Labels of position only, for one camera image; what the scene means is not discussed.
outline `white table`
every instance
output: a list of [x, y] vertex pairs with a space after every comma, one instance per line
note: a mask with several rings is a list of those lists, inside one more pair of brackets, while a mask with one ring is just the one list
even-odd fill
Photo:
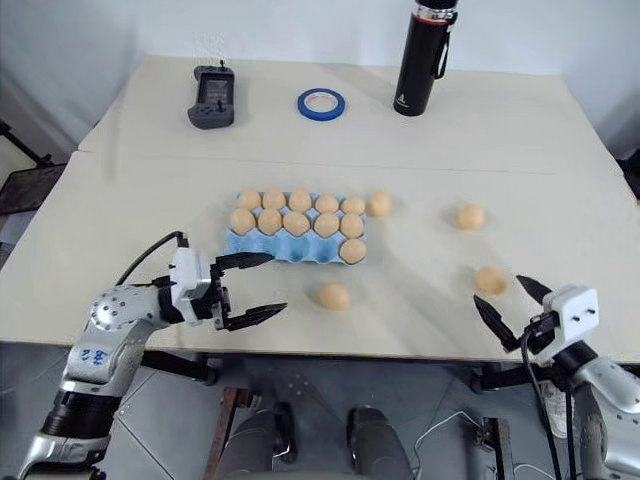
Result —
[[[408, 119], [388, 105], [396, 69], [237, 62], [236, 124], [200, 131], [186, 118], [197, 64], [145, 60], [82, 142], [0, 273], [0, 338], [72, 343], [96, 293], [170, 230], [220, 254], [240, 190], [385, 189], [397, 207], [368, 221], [365, 265], [231, 271], [224, 282], [234, 313], [289, 307], [233, 333], [172, 327], [149, 346], [504, 359], [471, 300], [473, 270], [489, 264], [550, 287], [598, 288], [602, 325], [590, 343], [640, 361], [640, 213], [560, 80], [452, 72], [436, 84], [428, 113]], [[345, 95], [343, 117], [314, 123], [295, 111], [296, 95], [319, 85]], [[466, 201], [489, 212], [478, 232], [450, 224]], [[171, 251], [149, 258], [132, 280], [164, 274]], [[351, 290], [348, 312], [314, 304], [326, 280]], [[494, 304], [515, 332], [539, 311], [513, 282]]]

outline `floor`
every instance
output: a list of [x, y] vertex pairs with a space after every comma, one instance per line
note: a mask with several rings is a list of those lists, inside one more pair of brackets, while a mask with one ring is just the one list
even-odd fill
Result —
[[[67, 350], [26, 344], [0, 344], [0, 475], [15, 475], [30, 442], [50, 409]], [[297, 421], [299, 459], [287, 468], [350, 472], [345, 419], [358, 404], [380, 408], [413, 458], [413, 443], [430, 425], [457, 410], [480, 421], [509, 421], [513, 459], [552, 472], [543, 429], [528, 386], [483, 395], [467, 387], [462, 367], [415, 362], [276, 359], [227, 360], [214, 386], [141, 368], [112, 428], [112, 441], [100, 467], [110, 479], [199, 480], [213, 439], [224, 386], [250, 386], [289, 401]], [[241, 411], [234, 424], [246, 418]], [[457, 417], [423, 442], [423, 479], [493, 479], [492, 453], [473, 445], [474, 427]], [[566, 445], [557, 442], [563, 472]], [[541, 479], [519, 469], [518, 480]]]

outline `white wall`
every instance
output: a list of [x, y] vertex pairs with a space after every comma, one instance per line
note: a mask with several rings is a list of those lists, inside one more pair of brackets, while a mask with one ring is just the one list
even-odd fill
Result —
[[[70, 151], [145, 52], [397, 65], [412, 5], [0, 0], [3, 84], [19, 86]], [[460, 0], [459, 10], [450, 68], [562, 74], [614, 154], [640, 143], [640, 1]]]

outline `egg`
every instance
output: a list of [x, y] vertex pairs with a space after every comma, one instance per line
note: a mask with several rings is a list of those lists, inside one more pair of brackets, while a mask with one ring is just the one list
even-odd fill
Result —
[[231, 228], [238, 235], [246, 235], [256, 227], [256, 218], [246, 208], [237, 208], [231, 214]]
[[384, 217], [391, 211], [393, 204], [389, 192], [376, 192], [369, 199], [369, 213], [374, 217]]
[[340, 205], [340, 210], [344, 213], [355, 213], [356, 215], [362, 215], [364, 213], [364, 200], [362, 197], [357, 197], [352, 195], [351, 197], [347, 197], [342, 201], [342, 205]]
[[338, 210], [338, 200], [333, 195], [320, 195], [316, 200], [316, 210], [320, 213], [335, 213]]
[[323, 213], [316, 218], [313, 224], [313, 229], [322, 238], [327, 238], [333, 235], [340, 228], [340, 220], [333, 213]]
[[339, 283], [325, 283], [318, 292], [318, 303], [327, 310], [347, 310], [351, 306], [351, 295]]
[[266, 235], [273, 235], [282, 228], [282, 215], [272, 208], [264, 209], [258, 217], [258, 228]]
[[497, 268], [482, 267], [476, 272], [476, 287], [487, 295], [500, 295], [507, 289], [507, 280]]
[[347, 238], [358, 238], [364, 232], [364, 224], [360, 215], [347, 213], [340, 220], [340, 231]]
[[289, 208], [304, 213], [311, 208], [311, 195], [306, 190], [296, 190], [289, 195]]
[[284, 228], [287, 232], [295, 237], [303, 235], [311, 228], [309, 219], [300, 212], [287, 213], [284, 216], [282, 223], [284, 224]]
[[264, 208], [280, 210], [286, 204], [287, 199], [284, 198], [284, 193], [280, 190], [269, 190], [262, 195], [262, 206]]
[[340, 246], [340, 258], [349, 265], [358, 263], [367, 254], [367, 246], [362, 240], [352, 238]]
[[257, 208], [262, 203], [262, 199], [260, 198], [260, 194], [253, 190], [247, 190], [242, 192], [238, 196], [238, 207], [246, 208], [247, 210], [253, 210]]
[[480, 205], [470, 203], [458, 211], [456, 220], [458, 227], [463, 230], [475, 230], [484, 224], [484, 209]]

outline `black thermos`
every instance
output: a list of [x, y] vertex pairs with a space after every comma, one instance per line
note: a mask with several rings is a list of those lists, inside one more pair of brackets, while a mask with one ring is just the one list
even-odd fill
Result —
[[402, 115], [422, 115], [433, 81], [444, 76], [449, 32], [458, 16], [458, 0], [416, 0], [398, 78], [393, 108]]

